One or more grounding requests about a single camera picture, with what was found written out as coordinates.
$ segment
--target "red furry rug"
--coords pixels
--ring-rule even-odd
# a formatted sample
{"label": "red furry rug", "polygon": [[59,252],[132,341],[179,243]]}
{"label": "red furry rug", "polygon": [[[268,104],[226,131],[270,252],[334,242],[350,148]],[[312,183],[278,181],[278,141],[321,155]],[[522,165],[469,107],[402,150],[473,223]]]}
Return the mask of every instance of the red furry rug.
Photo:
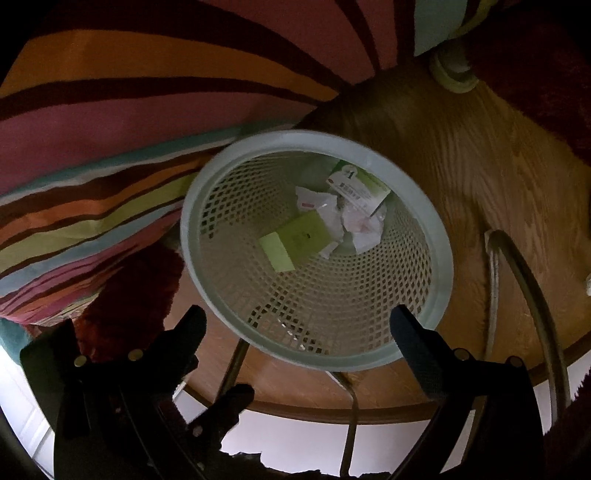
{"label": "red furry rug", "polygon": [[164,330],[183,266],[160,243],[128,257],[74,323],[81,353],[107,362],[147,348]]}
{"label": "red furry rug", "polygon": [[465,39],[478,78],[591,164],[586,2],[530,2],[497,12]]}

